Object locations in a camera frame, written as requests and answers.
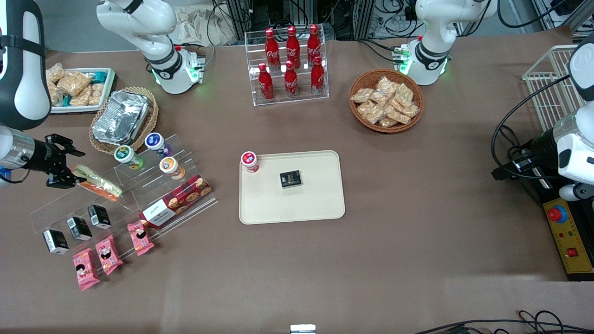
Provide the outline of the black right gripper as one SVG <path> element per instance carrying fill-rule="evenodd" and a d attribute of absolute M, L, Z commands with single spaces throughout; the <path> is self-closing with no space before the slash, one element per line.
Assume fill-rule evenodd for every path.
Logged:
<path fill-rule="evenodd" d="M 71 139 L 62 135 L 47 135 L 45 141 L 34 139 L 32 170 L 48 174 L 46 186 L 69 189 L 87 181 L 87 178 L 77 177 L 71 171 L 66 171 L 65 154 L 76 157 L 86 155 L 85 152 L 74 147 Z"/>

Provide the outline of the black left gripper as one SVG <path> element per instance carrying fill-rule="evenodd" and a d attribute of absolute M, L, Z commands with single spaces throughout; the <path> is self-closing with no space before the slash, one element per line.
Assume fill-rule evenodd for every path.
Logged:
<path fill-rule="evenodd" d="M 514 150 L 510 153 L 510 162 L 497 167 L 491 172 L 494 180 L 532 179 L 540 180 L 542 172 L 546 177 L 558 177 L 558 152 L 553 129 L 548 129 L 534 137 L 530 150 Z"/>

